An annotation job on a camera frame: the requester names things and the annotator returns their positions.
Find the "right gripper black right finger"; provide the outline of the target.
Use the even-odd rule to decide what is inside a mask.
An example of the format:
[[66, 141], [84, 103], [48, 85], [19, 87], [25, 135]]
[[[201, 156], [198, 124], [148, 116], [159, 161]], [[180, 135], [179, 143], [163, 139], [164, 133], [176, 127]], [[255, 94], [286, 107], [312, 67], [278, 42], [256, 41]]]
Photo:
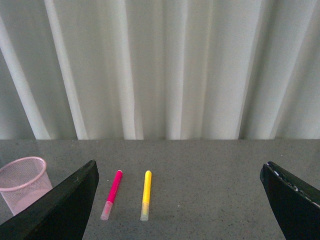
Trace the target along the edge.
[[270, 207], [287, 240], [320, 238], [320, 191], [272, 161], [260, 171]]

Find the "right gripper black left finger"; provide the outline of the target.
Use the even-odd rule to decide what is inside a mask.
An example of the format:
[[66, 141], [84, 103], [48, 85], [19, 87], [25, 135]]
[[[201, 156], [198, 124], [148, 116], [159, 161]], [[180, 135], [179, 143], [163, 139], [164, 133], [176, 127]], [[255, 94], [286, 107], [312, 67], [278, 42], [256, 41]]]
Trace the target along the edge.
[[81, 240], [91, 214], [99, 173], [90, 160], [0, 226], [2, 240]]

